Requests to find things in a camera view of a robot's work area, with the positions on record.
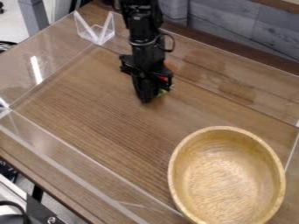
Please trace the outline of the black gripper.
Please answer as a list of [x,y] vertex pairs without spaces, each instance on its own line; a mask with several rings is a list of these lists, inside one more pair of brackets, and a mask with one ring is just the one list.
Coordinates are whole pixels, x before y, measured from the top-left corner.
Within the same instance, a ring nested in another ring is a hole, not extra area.
[[[165,54],[173,49],[164,47],[164,42],[133,43],[131,42],[132,53],[121,54],[120,70],[132,77],[135,93],[141,102],[149,102],[160,91],[171,90],[173,84],[173,72],[164,64]],[[160,81],[159,76],[168,78]]]

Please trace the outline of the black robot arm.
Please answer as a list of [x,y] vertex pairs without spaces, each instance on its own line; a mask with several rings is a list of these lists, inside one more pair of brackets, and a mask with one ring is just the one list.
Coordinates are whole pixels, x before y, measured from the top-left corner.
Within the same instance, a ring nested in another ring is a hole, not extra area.
[[164,14],[157,0],[120,0],[120,10],[132,47],[131,54],[119,56],[120,71],[131,75],[136,96],[148,103],[173,85],[173,72],[164,64],[165,54],[173,51],[173,46],[165,48],[165,36],[173,37],[160,29]]

